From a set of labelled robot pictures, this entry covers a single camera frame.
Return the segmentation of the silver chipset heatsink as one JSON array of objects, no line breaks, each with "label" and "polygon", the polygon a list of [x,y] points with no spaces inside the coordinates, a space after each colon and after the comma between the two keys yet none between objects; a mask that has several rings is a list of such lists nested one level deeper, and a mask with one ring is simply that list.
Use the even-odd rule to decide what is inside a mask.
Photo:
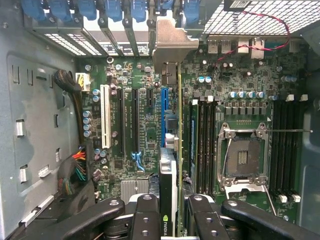
[{"label": "silver chipset heatsink", "polygon": [[120,198],[127,203],[130,197],[136,194],[147,194],[149,192],[149,180],[122,180],[120,183]]}]

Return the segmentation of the short bent locking lever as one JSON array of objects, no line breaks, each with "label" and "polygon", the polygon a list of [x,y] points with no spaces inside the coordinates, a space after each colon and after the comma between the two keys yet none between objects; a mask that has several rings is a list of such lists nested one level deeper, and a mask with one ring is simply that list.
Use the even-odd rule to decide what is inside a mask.
[{"label": "short bent locking lever", "polygon": [[267,195],[267,198],[268,198],[268,201],[269,201],[269,204],[270,204],[270,208],[271,208],[271,210],[272,210],[272,213],[277,217],[278,215],[277,215],[276,209],[275,209],[275,207],[274,207],[272,198],[271,198],[271,196],[270,196],[268,187],[267,187],[266,185],[264,185],[263,188],[264,188],[264,191],[265,191],[265,193],[266,193],[266,195]]}]

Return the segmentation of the black RAM slot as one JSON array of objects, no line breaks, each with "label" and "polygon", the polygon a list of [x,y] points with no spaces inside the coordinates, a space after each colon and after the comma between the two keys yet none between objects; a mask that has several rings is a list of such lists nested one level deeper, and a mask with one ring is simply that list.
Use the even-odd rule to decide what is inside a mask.
[{"label": "black RAM slot", "polygon": [[[296,102],[296,119],[295,119],[295,128],[297,130],[302,130],[304,126],[304,110],[305,110],[305,102],[304,101],[297,101]],[[300,198],[300,168],[301,168],[301,151],[302,151],[302,137],[303,133],[298,132],[295,134],[295,150],[296,150],[296,157],[295,157],[295,180],[294,180],[294,194],[298,195]]]},{"label": "black RAM slot", "polygon": [[208,193],[209,184],[209,170],[210,170],[210,125],[211,125],[211,107],[210,104],[206,102],[206,129],[205,129],[205,193]]},{"label": "black RAM slot", "polygon": [[216,105],[217,102],[214,100],[211,103],[211,110],[212,110],[212,143],[211,143],[211,160],[212,160],[212,167],[211,167],[211,187],[210,187],[210,194],[213,196],[214,195],[214,190],[215,190],[215,181],[216,181]]},{"label": "black RAM slot", "polygon": [[204,120],[204,110],[203,110],[203,102],[200,102],[199,105],[199,193],[203,193],[203,120]]},{"label": "black RAM slot", "polygon": [[[295,109],[294,109],[294,102],[290,101],[288,105],[288,129],[293,130],[294,129],[294,114],[295,114]],[[289,201],[292,201],[292,189],[294,187],[294,177],[295,177],[295,164],[293,163],[294,161],[294,154],[293,154],[293,143],[295,140],[295,137],[293,136],[294,134],[292,132],[288,133],[288,147],[289,147],[289,153],[288,153],[288,160],[289,160],[289,177],[288,177],[288,197]]]},{"label": "black RAM slot", "polygon": [[[277,103],[277,129],[287,130],[287,102],[281,100]],[[284,131],[277,133],[277,172],[276,172],[276,190],[281,199],[286,198],[286,133]]]},{"label": "black RAM slot", "polygon": [[276,197],[277,193],[277,170],[278,170],[278,140],[279,133],[276,130],[279,129],[280,119],[279,119],[279,111],[280,111],[280,101],[275,101],[273,104],[273,123],[272,129],[275,130],[272,132],[272,158],[271,158],[271,175],[270,175],[270,189],[273,197]]}]

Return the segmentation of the green RAM stick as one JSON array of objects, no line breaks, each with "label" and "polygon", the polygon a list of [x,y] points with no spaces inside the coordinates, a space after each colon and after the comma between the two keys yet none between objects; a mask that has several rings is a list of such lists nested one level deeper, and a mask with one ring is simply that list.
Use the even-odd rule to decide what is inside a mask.
[{"label": "green RAM stick", "polygon": [[199,101],[193,99],[190,106],[190,173],[193,184],[197,182]]}]

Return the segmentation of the white PCI expansion slot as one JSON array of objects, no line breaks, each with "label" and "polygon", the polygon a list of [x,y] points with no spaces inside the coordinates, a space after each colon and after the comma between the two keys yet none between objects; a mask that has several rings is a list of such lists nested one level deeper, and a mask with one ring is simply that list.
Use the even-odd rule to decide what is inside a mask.
[{"label": "white PCI expansion slot", "polygon": [[111,108],[110,108],[110,86],[100,85],[100,113],[101,113],[101,137],[102,147],[111,147]]}]

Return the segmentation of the blue expansion slot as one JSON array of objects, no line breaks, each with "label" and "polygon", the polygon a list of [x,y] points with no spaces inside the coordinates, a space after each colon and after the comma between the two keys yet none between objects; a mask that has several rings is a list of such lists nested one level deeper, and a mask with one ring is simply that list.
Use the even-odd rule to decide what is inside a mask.
[{"label": "blue expansion slot", "polygon": [[161,89],[161,147],[165,145],[166,138],[166,122],[165,113],[169,109],[169,89],[164,87]]}]

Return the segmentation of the short black expansion slot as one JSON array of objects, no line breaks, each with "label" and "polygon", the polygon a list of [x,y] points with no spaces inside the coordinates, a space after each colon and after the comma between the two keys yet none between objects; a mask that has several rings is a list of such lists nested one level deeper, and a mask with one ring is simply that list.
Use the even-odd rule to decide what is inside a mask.
[{"label": "short black expansion slot", "polygon": [[154,93],[152,88],[146,89],[146,106],[149,108],[154,106]]}]

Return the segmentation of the long straight locking lever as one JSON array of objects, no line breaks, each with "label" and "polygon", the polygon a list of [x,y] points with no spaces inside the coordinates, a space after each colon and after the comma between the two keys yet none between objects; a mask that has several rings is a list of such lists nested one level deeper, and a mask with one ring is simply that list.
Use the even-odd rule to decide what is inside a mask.
[{"label": "long straight locking lever", "polygon": [[314,131],[311,129],[266,129],[263,130],[268,133],[313,133]]}]

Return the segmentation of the white power connector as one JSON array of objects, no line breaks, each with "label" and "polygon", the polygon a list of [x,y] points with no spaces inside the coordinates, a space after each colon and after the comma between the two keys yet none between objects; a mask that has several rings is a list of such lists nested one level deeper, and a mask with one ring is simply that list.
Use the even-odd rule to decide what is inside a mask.
[{"label": "white power connector", "polygon": [[90,92],[91,90],[91,80],[90,75],[84,72],[76,72],[75,73],[75,85],[74,85],[74,92]]}]

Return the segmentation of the green motherboard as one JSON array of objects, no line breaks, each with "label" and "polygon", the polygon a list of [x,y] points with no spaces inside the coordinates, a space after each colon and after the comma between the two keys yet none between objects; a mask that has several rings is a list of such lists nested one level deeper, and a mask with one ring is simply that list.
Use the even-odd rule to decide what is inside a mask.
[{"label": "green motherboard", "polygon": [[[308,97],[303,93],[306,51],[301,45],[296,52],[283,48],[264,53],[263,59],[251,59],[248,54],[235,53],[219,59],[217,54],[208,53],[208,45],[202,44],[191,51],[181,63],[182,80],[182,123],[183,123],[183,166],[182,191],[199,193],[199,118],[198,157],[196,184],[191,178],[190,123],[191,101],[203,102],[203,182],[202,194],[211,196],[221,203],[227,197],[246,201],[272,213],[267,194],[263,191],[222,191],[217,181],[215,159],[214,195],[211,195],[212,179],[212,102],[216,101],[215,126],[217,135],[223,122],[234,127],[252,127],[264,122],[268,130],[273,129],[274,102],[294,102],[294,127],[296,129],[296,104]],[[156,73],[149,57],[109,56],[81,60],[78,73],[90,76],[90,92],[82,94],[82,130],[87,141],[77,162],[76,175],[80,180],[92,180],[95,197],[101,201],[110,197],[121,197],[121,181],[148,180],[148,190],[159,192],[159,161],[161,141],[161,75]],[[102,147],[101,92],[100,85],[109,85],[111,147]],[[153,89],[153,107],[147,107],[146,90]],[[120,153],[120,129],[117,89],[123,89],[125,106],[125,153]],[[139,91],[139,152],[133,153],[132,137],[132,89]],[[208,193],[205,193],[206,165],[206,103],[210,104],[210,157]],[[270,187],[272,167],[272,132],[268,133],[267,188],[277,216],[294,223],[298,216],[300,196],[292,188],[292,200],[288,197],[289,140],[286,132],[286,198],[273,197]]]}]

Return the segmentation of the silver USB port block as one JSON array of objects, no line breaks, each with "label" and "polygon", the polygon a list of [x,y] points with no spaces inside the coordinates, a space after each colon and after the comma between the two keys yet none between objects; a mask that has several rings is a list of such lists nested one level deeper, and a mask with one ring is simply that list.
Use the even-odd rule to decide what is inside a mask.
[{"label": "silver USB port block", "polygon": [[230,40],[208,39],[207,53],[208,54],[227,54],[232,49],[232,42]]}]

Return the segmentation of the silver Ethernet port block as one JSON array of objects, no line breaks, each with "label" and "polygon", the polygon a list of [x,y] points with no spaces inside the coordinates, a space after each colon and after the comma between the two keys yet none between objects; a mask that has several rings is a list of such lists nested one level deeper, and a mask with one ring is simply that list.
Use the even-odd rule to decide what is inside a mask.
[{"label": "silver Ethernet port block", "polygon": [[251,59],[262,60],[264,58],[265,52],[263,48],[265,47],[265,40],[260,37],[239,38],[238,47],[238,54],[247,54]]}]

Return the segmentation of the blue slot retention clip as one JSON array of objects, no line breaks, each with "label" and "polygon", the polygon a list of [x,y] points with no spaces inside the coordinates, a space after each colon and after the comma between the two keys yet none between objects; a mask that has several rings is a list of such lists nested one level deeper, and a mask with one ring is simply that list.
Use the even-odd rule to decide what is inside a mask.
[{"label": "blue slot retention clip", "polygon": [[165,16],[168,10],[172,10],[174,0],[160,0],[161,14]]},{"label": "blue slot retention clip", "polygon": [[95,0],[77,0],[79,13],[86,17],[89,21],[97,18],[97,8]]},{"label": "blue slot retention clip", "polygon": [[72,20],[68,0],[48,0],[52,14],[63,22]]},{"label": "blue slot retention clip", "polygon": [[46,19],[41,0],[21,0],[21,6],[24,13],[36,21],[44,21]]},{"label": "blue slot retention clip", "polygon": [[121,0],[104,0],[106,15],[114,22],[122,21],[123,12]]},{"label": "blue slot retention clip", "polygon": [[201,0],[184,0],[184,16],[186,24],[194,24],[199,21],[199,10]]},{"label": "blue slot retention clip", "polygon": [[131,3],[130,3],[131,17],[135,19],[137,23],[144,22],[147,18],[146,8],[147,8],[146,0],[131,0]]}]

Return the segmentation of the black fan housing with label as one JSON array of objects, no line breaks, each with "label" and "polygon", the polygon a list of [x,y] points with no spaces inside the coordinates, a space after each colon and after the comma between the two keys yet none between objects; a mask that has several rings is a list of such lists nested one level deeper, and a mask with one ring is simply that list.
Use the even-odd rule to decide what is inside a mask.
[{"label": "black fan housing with label", "polygon": [[223,0],[223,10],[226,12],[242,12],[251,2],[251,0]]}]

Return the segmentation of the CPU socket with metal frame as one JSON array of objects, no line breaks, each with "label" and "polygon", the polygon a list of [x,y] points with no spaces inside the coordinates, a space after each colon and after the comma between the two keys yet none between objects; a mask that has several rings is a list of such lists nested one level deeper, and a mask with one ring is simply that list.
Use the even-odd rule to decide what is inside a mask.
[{"label": "CPU socket with metal frame", "polygon": [[262,192],[268,181],[269,133],[265,122],[231,126],[223,122],[216,142],[216,178],[222,191]]}]

